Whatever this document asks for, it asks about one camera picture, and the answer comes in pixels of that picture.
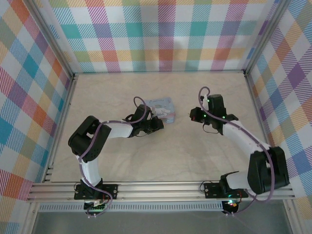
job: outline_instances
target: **metal grate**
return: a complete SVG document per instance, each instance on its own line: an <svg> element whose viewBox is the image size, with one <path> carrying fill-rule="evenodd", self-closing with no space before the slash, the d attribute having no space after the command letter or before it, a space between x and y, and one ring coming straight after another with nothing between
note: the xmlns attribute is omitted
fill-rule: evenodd
<svg viewBox="0 0 312 234"><path fill-rule="evenodd" d="M118 202L114 201L109 212L181 212L222 211L221 201L199 202ZM39 212L83 212L83 203L42 203Z"/></svg>

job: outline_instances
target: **plaid fabric backdrop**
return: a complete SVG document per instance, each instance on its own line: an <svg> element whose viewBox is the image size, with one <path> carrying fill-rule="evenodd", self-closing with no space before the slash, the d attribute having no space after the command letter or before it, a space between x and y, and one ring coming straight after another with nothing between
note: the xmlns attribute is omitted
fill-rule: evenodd
<svg viewBox="0 0 312 234"><path fill-rule="evenodd" d="M312 0L293 0L250 83L270 143L286 152L290 181L312 232Z"/></svg>
<svg viewBox="0 0 312 234"><path fill-rule="evenodd" d="M278 0L36 3L72 69L93 73L241 70Z"/></svg>
<svg viewBox="0 0 312 234"><path fill-rule="evenodd" d="M69 78L22 0L0 0L0 233L43 174Z"/></svg>

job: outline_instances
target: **plaid wall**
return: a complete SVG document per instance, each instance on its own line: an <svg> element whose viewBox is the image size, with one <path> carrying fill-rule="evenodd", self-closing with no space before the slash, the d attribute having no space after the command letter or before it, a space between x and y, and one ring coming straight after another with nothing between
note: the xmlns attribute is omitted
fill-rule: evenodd
<svg viewBox="0 0 312 234"><path fill-rule="evenodd" d="M241 70L278 0L35 2L72 69L93 73Z"/></svg>
<svg viewBox="0 0 312 234"><path fill-rule="evenodd" d="M20 228L43 174L69 78L22 0L0 0L0 234Z"/></svg>
<svg viewBox="0 0 312 234"><path fill-rule="evenodd" d="M249 78L270 143L286 152L312 232L312 0L293 0Z"/></svg>

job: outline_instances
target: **beige floor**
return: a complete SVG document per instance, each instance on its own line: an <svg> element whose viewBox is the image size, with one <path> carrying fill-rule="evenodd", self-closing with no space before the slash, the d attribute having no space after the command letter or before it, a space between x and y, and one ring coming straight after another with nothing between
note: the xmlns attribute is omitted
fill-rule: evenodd
<svg viewBox="0 0 312 234"><path fill-rule="evenodd" d="M243 74L230 73L123 73L79 76L65 124L52 181L78 181L78 161L68 138L89 116L122 119L134 113L133 97L171 97L175 122L138 138L115 138L105 143L99 156L104 181L185 181L219 179L224 173L246 170L248 158L224 136L203 132L190 121L198 106L199 89L207 85L222 94L228 114L235 114L262 139Z"/></svg>

